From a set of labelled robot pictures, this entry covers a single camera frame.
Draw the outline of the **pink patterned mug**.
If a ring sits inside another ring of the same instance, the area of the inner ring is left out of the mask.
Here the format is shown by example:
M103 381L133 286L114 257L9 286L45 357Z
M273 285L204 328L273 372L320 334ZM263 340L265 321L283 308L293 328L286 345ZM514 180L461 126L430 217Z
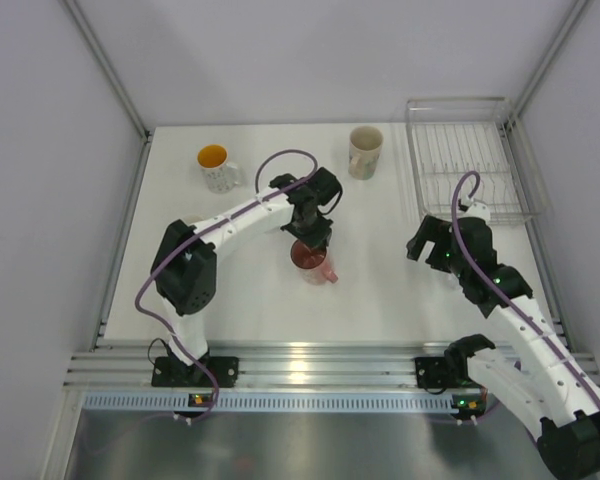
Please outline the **pink patterned mug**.
M290 258L302 278L309 284L335 284L339 280L326 247L312 248L296 240L291 246Z

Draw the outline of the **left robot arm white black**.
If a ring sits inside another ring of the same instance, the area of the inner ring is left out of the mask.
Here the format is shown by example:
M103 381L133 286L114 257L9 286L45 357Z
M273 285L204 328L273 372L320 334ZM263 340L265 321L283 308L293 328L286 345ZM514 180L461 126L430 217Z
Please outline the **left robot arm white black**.
M209 347L202 311L216 293L219 264L248 242L273 230L292 235L314 260L324 261L333 221L320 210L338 203L343 187L320 168L311 178L274 178L255 197L216 217L165 230L151 267L152 280L168 312L173 373L195 386L207 376Z

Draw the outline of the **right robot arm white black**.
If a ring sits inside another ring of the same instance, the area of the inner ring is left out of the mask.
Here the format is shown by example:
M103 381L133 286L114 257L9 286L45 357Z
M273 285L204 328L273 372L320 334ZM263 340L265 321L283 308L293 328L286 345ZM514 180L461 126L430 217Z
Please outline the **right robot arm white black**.
M490 391L524 425L555 478L600 473L600 387L560 341L520 272L499 262L487 208L471 206L454 221L425 216L407 243L408 259L419 260L427 243L426 264L455 277L521 363L515 368L493 341L474 334L445 350L450 379Z

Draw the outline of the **beige tall patterned mug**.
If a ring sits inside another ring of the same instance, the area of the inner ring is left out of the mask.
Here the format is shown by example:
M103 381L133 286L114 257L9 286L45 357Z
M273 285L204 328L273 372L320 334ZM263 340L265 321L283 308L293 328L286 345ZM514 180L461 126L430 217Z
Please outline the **beige tall patterned mug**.
M359 126L349 135L349 174L357 180L369 180L375 174L384 137L373 126Z

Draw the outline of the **white mug orange inside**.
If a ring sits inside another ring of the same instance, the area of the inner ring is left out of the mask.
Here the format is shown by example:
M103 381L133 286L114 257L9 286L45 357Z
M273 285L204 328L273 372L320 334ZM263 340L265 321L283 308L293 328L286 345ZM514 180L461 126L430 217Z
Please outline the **white mug orange inside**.
M243 170L229 160L228 151L224 146L204 146L197 154L197 163L203 180L212 193L225 194L243 185Z

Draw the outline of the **light blue white cup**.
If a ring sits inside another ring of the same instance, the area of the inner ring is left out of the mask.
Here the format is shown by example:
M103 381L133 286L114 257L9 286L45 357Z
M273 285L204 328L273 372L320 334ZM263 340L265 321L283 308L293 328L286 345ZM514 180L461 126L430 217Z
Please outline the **light blue white cup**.
M196 224L200 221L204 221L205 218L197 215L197 214L191 214L191 215L186 215L186 216L182 216L181 220L186 224L186 225L193 225Z

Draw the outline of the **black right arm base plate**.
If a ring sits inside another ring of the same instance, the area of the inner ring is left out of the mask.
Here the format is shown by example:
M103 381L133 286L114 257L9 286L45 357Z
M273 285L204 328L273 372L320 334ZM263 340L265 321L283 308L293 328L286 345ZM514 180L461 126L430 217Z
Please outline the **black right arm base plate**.
M449 389L477 387L474 382L458 377L443 357L416 357L414 365L417 387L432 395L441 395Z

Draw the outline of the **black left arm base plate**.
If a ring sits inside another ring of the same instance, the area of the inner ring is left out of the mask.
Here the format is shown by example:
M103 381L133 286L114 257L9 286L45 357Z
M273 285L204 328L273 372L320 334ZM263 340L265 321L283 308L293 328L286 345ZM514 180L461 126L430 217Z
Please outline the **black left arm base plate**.
M239 358L234 356L209 356L202 364L214 376L220 388L232 388L239 374ZM186 365L173 355L157 357L151 378L151 386L158 388L205 388L212 387L209 376L195 365Z

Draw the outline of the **aluminium mounting rail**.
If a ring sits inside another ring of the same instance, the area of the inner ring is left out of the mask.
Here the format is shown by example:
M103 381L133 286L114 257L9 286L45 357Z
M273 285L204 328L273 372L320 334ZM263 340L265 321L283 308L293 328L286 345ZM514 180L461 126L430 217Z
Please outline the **aluminium mounting rail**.
M444 342L212 342L210 353L239 359L239 390L397 392L416 388L416 358L440 356L446 348ZM150 386L149 359L163 353L160 344L147 341L102 342L71 355L63 385L144 389Z

